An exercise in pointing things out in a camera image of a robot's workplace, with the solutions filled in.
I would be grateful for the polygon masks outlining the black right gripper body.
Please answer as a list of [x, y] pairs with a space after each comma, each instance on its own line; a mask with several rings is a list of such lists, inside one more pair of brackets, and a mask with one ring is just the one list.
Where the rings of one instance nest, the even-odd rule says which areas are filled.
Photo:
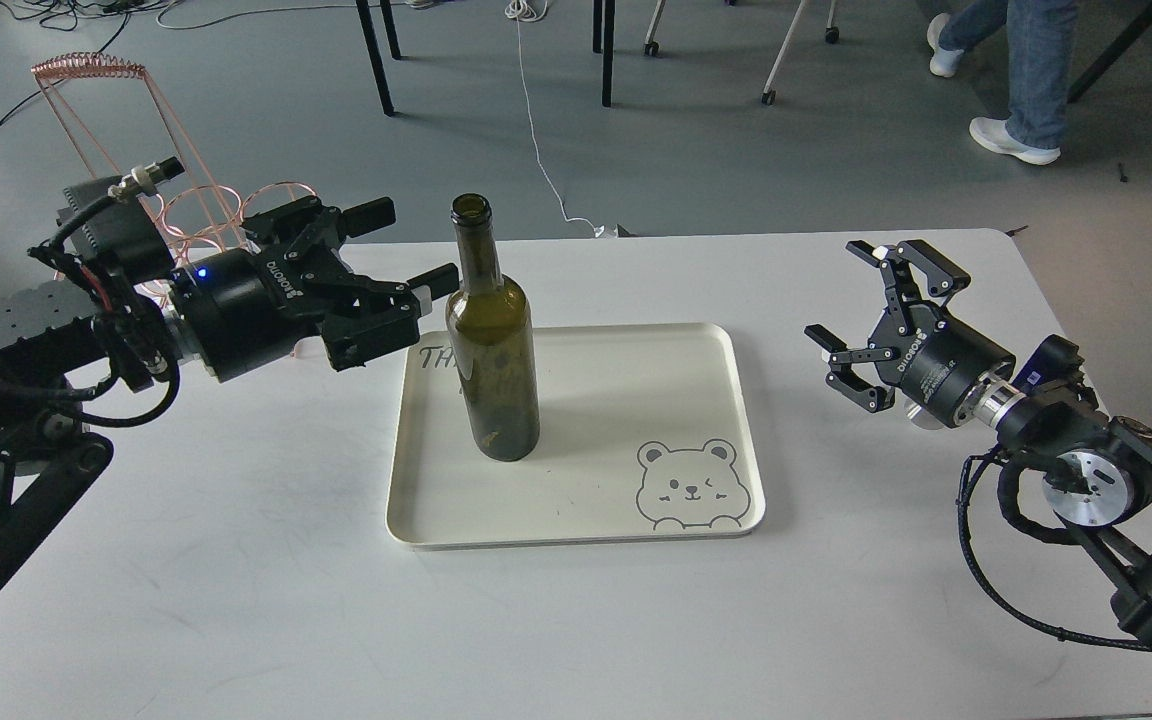
[[947, 427], [967, 420], [964, 402], [987, 372], [1009, 378], [1015, 355], [961, 323], [945, 306], [927, 301], [908, 306], [908, 319], [887, 311], [870, 336], [877, 348], [892, 348], [890, 361], [878, 361], [878, 377], [929, 410]]

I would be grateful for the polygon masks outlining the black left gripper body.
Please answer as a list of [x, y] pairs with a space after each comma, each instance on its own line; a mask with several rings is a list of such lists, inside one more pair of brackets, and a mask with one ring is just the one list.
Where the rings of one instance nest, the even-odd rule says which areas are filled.
[[353, 273], [326, 247], [317, 197], [243, 220], [255, 250], [232, 249], [172, 273], [172, 338], [179, 359], [200, 361], [227, 382], [321, 338], [338, 372], [419, 341], [419, 302], [407, 281]]

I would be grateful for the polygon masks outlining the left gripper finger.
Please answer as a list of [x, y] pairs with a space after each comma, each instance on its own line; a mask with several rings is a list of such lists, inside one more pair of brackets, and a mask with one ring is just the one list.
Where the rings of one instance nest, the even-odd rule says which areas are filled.
[[396, 223], [396, 205], [391, 197], [362, 202], [353, 209], [325, 209], [326, 229], [323, 238], [326, 247], [342, 247], [343, 243], [365, 236], [372, 232]]
[[447, 263], [408, 279], [406, 286], [419, 302], [420, 311], [431, 311], [435, 300], [444, 300], [453, 291], [460, 290], [460, 270], [456, 264]]

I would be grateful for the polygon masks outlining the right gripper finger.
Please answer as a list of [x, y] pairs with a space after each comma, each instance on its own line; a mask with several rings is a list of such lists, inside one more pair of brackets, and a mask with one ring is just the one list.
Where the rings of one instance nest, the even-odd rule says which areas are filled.
[[897, 347], [849, 348], [846, 342], [820, 324], [810, 324], [804, 328], [809, 340], [823, 347], [824, 357], [828, 364], [826, 384], [849, 397], [867, 414], [882, 414], [890, 409], [895, 400], [895, 388], [890, 384], [873, 386], [856, 374], [856, 364], [887, 363], [895, 361]]
[[972, 283], [972, 276], [965, 270], [924, 240], [900, 241], [896, 245], [882, 247], [854, 240], [846, 242], [846, 250], [881, 273], [886, 300], [884, 319], [893, 323], [900, 336], [914, 333], [911, 306], [924, 301], [914, 279], [914, 268], [925, 276], [925, 288], [933, 300], [952, 300], [956, 291], [963, 291]]

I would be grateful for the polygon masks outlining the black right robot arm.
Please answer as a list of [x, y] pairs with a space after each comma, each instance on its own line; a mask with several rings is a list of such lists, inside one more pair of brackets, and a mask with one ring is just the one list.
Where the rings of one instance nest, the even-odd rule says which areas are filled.
[[998, 469], [1002, 518], [1046, 544], [1078, 546], [1114, 584], [1111, 607], [1126, 639], [1051, 626], [1024, 612], [1020, 623], [1093, 646], [1152, 652], [1152, 429], [1102, 414], [1085, 382], [1079, 348], [1051, 334], [1023, 366], [1005, 347], [961, 323], [948, 301], [969, 286], [965, 270], [923, 240], [847, 250], [882, 275], [881, 318], [861, 348], [823, 325], [806, 336], [823, 347], [826, 382], [867, 414], [905, 397], [924, 429], [982, 420], [996, 445], [965, 460], [957, 492], [957, 533], [975, 582], [995, 602], [996, 588], [972, 548], [969, 503], [986, 469]]

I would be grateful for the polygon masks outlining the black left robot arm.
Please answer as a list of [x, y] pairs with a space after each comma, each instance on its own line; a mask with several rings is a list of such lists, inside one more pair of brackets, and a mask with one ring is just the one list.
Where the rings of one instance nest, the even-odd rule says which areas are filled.
[[183, 172], [168, 158], [68, 187], [29, 250], [56, 278], [0, 300], [0, 591], [109, 467], [100, 429], [159, 418], [187, 361], [227, 382], [320, 338], [340, 372], [415, 344], [460, 287], [453, 264], [388, 282], [340, 259], [394, 222], [389, 199], [300, 197], [244, 220], [247, 249], [179, 264], [142, 199]]

